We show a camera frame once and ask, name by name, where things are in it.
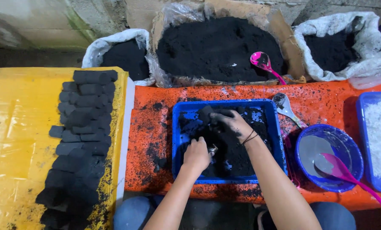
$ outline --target orange tablecloth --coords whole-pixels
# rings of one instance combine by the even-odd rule
[[[170,170],[172,153],[172,107],[187,100],[228,100],[272,98],[277,92],[285,93],[296,116],[304,123],[329,124],[345,130],[362,146],[355,102],[362,92],[381,91],[381,85],[367,90],[356,90],[348,81],[317,82],[289,86],[212,86],[186,88],[152,88],[137,86],[132,110],[131,128],[125,178],[126,191],[166,193],[173,183]],[[279,115],[280,127],[292,136],[299,133],[293,121]],[[158,160],[167,158],[168,167],[159,169]],[[311,203],[316,201],[338,202],[350,210],[380,207],[366,191],[356,186],[344,193],[324,191],[310,182],[298,169],[293,155],[292,170],[300,181],[299,191]],[[194,185],[191,198],[216,199],[263,203],[257,184]]]

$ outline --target blue jeans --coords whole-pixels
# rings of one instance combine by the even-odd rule
[[[137,196],[122,202],[122,205],[115,211],[114,230],[142,230],[161,200],[162,196]],[[342,205],[332,202],[316,202],[310,206],[323,230],[356,230],[354,217]],[[209,221],[204,219],[210,218],[210,215],[202,214],[197,218],[199,223],[208,223]]]

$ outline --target hand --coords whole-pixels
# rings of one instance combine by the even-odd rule
[[[197,176],[205,170],[211,161],[212,156],[208,154],[208,148],[203,137],[199,137],[199,141],[193,139],[188,145],[183,155],[183,166],[190,168],[198,173]]]
[[[213,124],[217,124],[218,121],[225,123],[236,133],[236,137],[240,142],[245,141],[249,136],[254,137],[256,135],[253,128],[234,110],[217,109],[215,112],[210,113],[210,117],[212,118]]]

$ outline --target floor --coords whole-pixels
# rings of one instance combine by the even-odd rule
[[[6,50],[0,49],[0,68],[4,67],[81,67],[84,52],[59,52],[56,50]],[[140,193],[126,192],[124,199]],[[209,208],[215,213],[207,227],[192,226],[192,220],[187,218],[190,212],[206,209],[203,201],[192,201],[188,204],[181,230],[231,230],[252,229],[254,208],[244,203],[212,203]],[[381,230],[381,209],[353,212],[358,230]]]

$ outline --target yellow table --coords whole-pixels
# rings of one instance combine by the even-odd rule
[[[57,109],[64,81],[72,81],[78,68],[1,68],[0,69],[0,229],[41,229],[45,210],[35,203],[44,189],[51,164],[56,159],[59,138],[49,136],[52,125],[61,125]],[[90,218],[93,229],[107,228],[112,220],[118,180],[119,153],[128,73],[116,70],[118,81],[111,114],[112,146],[105,175],[101,179],[101,204]]]

